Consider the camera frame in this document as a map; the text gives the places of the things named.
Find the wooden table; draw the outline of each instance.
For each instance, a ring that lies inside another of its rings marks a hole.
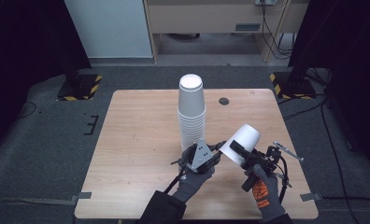
[[[221,105],[221,97],[230,103]],[[229,139],[247,123],[262,135],[258,150],[266,152],[277,140],[295,152],[270,90],[205,90],[205,101],[209,145]],[[82,188],[92,197],[78,200],[77,218],[137,219],[153,192],[166,189],[178,174],[178,166],[170,162],[182,152],[177,105],[177,90],[114,92]],[[283,206],[292,218],[316,218],[314,201],[303,202],[300,197],[310,192],[300,162],[282,154],[293,186],[287,189]],[[243,172],[222,155],[216,173],[188,201],[184,219],[261,218],[251,193],[241,189]]]

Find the black glove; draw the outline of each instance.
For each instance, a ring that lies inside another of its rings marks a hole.
[[[252,194],[262,213],[263,222],[284,215],[285,209],[278,199],[278,179],[275,174],[267,176],[260,164],[254,165],[252,172],[259,177],[252,187]]]
[[[186,149],[182,153],[181,160],[179,161],[179,167],[184,168],[184,174],[179,179],[177,191],[173,194],[173,197],[186,203],[209,179],[215,172],[214,166],[209,168],[204,174],[196,174],[186,166],[186,158],[191,148]]]

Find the power strip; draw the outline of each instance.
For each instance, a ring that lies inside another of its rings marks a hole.
[[[278,3],[278,0],[255,0],[255,5],[256,6],[274,6],[275,4]]]

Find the white paper cup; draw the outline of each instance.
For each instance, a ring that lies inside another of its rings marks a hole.
[[[189,133],[189,134],[192,134],[192,133],[200,133],[201,131],[203,131],[204,128],[205,128],[205,125],[204,124],[200,124],[199,126],[195,126],[195,127],[179,126],[179,128],[181,130],[181,133]]]
[[[204,125],[205,123],[201,120],[199,122],[195,123],[189,123],[189,122],[182,122],[179,121],[179,127],[184,128],[184,129],[193,129],[193,128],[198,128]]]
[[[205,116],[202,116],[202,117],[197,118],[197,119],[185,119],[183,117],[178,116],[178,121],[180,121],[182,123],[189,123],[189,124],[205,122],[205,119],[206,119]]]
[[[205,127],[204,126],[201,126],[200,128],[197,128],[197,129],[194,129],[194,128],[193,129],[182,129],[181,128],[181,130],[180,130],[182,137],[195,137],[195,136],[199,136],[204,131],[205,131]]]
[[[192,133],[182,132],[181,133],[181,138],[188,139],[188,140],[193,140],[193,138],[198,138],[198,137],[202,136],[203,133],[204,133],[203,130],[198,131],[198,132],[192,132]]]
[[[187,118],[196,118],[206,109],[203,81],[195,74],[181,78],[178,90],[178,111]]]
[[[220,151],[225,154],[229,159],[234,161],[237,165],[241,166],[244,158],[238,155],[230,147],[235,140],[246,151],[251,152],[257,145],[261,134],[248,124],[244,124],[221,148]]]
[[[205,114],[206,114],[206,106],[205,106],[205,109],[203,110],[202,113],[200,113],[198,116],[196,117],[187,117],[183,114],[181,114],[181,112],[179,112],[179,108],[177,108],[177,112],[178,112],[178,117],[183,119],[183,120],[196,120],[196,119],[203,119]]]
[[[179,124],[183,124],[184,126],[191,126],[192,127],[194,125],[205,123],[205,120],[204,119],[199,119],[199,120],[189,121],[189,120],[178,119],[178,122],[179,122]]]
[[[188,147],[190,147],[194,143],[197,143],[200,139],[203,139],[203,135],[195,136],[192,139],[182,138],[181,139],[181,149],[182,149],[182,151],[185,151]]]

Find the floor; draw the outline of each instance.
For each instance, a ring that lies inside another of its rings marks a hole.
[[[162,35],[155,62],[151,60],[91,59],[92,66],[287,66],[292,34],[284,34],[268,62],[264,62],[253,34]]]

